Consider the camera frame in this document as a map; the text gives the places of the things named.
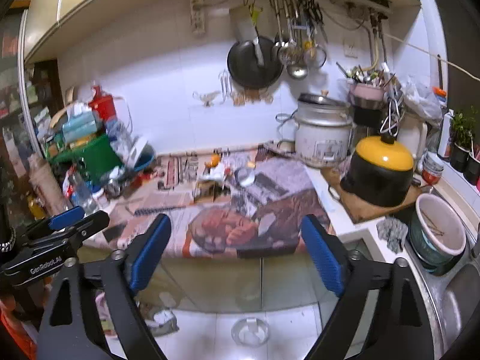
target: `pot lid knob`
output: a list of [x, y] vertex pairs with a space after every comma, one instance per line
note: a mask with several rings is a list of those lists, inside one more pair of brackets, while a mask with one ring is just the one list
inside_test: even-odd
[[387, 145], [393, 145], [397, 140], [397, 138], [395, 138], [393, 135], [389, 134], [388, 132], [382, 134], [380, 139], [383, 143], [386, 143]]

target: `tissue box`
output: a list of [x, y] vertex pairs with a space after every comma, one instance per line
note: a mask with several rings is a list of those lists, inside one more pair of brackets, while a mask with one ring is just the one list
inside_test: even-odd
[[93, 112], [84, 112], [72, 116], [63, 127], [63, 138], [66, 144], [75, 142], [86, 135], [94, 134], [102, 128], [102, 121], [95, 117]]

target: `yellow pot lid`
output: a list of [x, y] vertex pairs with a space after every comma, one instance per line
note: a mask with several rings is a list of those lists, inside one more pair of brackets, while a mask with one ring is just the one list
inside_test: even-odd
[[409, 149], [399, 142], [388, 144], [380, 137], [366, 137], [358, 142], [357, 154], [372, 164], [391, 170], [407, 171], [413, 168]]

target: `pan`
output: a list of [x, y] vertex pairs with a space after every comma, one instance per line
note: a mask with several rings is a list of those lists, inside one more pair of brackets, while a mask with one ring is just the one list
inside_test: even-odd
[[261, 35], [258, 38], [264, 57], [263, 66], [258, 66], [252, 42], [235, 43], [226, 58], [232, 79], [246, 89], [269, 87], [278, 80], [283, 70], [283, 65], [272, 58], [274, 43]]

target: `gray cloth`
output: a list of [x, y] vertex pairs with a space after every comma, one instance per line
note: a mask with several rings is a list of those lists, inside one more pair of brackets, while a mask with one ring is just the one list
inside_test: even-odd
[[378, 238], [387, 241], [387, 247], [393, 253], [400, 253], [405, 246], [405, 237], [409, 227], [396, 218], [387, 217], [377, 223]]

